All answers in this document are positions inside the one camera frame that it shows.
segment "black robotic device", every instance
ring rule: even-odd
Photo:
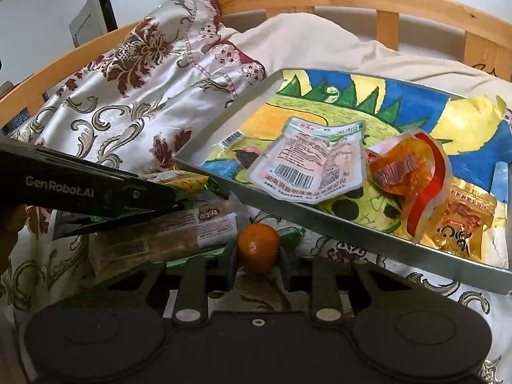
[[[145,210],[141,220],[178,205],[168,186],[7,139],[0,163],[0,194],[13,205],[100,216]],[[208,317],[207,294],[231,290],[237,268],[231,243],[184,267],[144,264],[43,309],[25,333],[36,383],[482,383],[492,338],[472,309],[366,260],[341,267],[281,247],[284,286],[309,294],[308,313]],[[163,318],[170,290],[176,303]],[[354,317],[344,315],[340,290]]]

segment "human hand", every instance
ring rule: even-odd
[[[0,274],[7,270],[9,255],[18,241],[18,231],[27,219],[25,205],[0,207]]]

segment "red stripe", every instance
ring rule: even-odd
[[[434,175],[426,188],[419,194],[416,201],[414,201],[414,205],[407,218],[407,232],[413,238],[416,237],[416,229],[418,228],[418,223],[423,211],[427,207],[427,204],[441,192],[446,177],[446,163],[444,162],[443,154],[439,151],[437,144],[423,132],[414,134],[414,137],[425,142],[432,149],[434,155]]]

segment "bed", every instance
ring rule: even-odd
[[[319,6],[377,10],[377,41],[359,42],[312,16]],[[254,10],[264,10],[267,17],[255,29],[238,33],[221,24],[221,16]],[[400,14],[464,29],[461,63],[397,53]],[[465,96],[500,94],[512,105],[512,25],[447,0],[170,0],[140,23],[86,43],[27,78],[0,100],[0,125],[27,107],[34,118],[15,134],[22,141],[136,173],[154,170],[151,166],[169,169],[180,147],[244,88],[278,69],[297,67],[390,76]],[[62,87],[43,105],[41,94],[61,81]],[[135,138],[137,143],[130,144]],[[277,216],[250,212],[255,221],[287,226]],[[86,238],[52,243],[51,225],[51,210],[27,209],[27,228],[11,255],[12,267],[2,276],[0,301],[10,307],[8,317],[15,319],[20,333],[36,310],[91,281]],[[512,380],[510,296],[477,290],[310,231],[300,247],[304,253],[331,252],[336,259],[369,259],[471,306],[487,319],[494,336],[481,376],[492,383]],[[210,306],[289,310],[306,301],[303,295],[285,294],[278,276],[264,281],[245,276],[233,293],[212,296]],[[33,378],[22,340],[21,357]]]

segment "green spike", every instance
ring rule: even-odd
[[[295,75],[293,79],[288,82],[288,85],[279,91],[279,94],[288,95],[290,97],[300,97],[300,82],[299,78],[297,78],[297,75]]]
[[[334,104],[343,107],[355,108],[356,103],[357,97],[355,93],[355,84],[354,81],[351,80],[350,85],[341,91],[340,96]]]
[[[316,87],[314,87],[311,91],[305,94],[302,98],[312,101],[324,101],[328,97],[328,95],[325,93],[326,86],[327,80],[322,79]]]
[[[398,114],[400,114],[401,106],[402,97],[398,97],[389,107],[381,109],[377,113],[377,118],[388,124],[394,125],[398,119]]]
[[[406,132],[407,130],[410,130],[411,128],[417,128],[417,127],[422,128],[429,121],[430,121],[430,117],[427,116],[425,118],[420,118],[419,120],[413,121],[408,124],[398,125],[398,126],[396,126],[396,128],[400,132]]]
[[[375,109],[377,108],[377,98],[379,97],[379,88],[375,88],[373,92],[368,95],[367,99],[361,102],[356,110],[366,112],[370,115],[375,115]]]

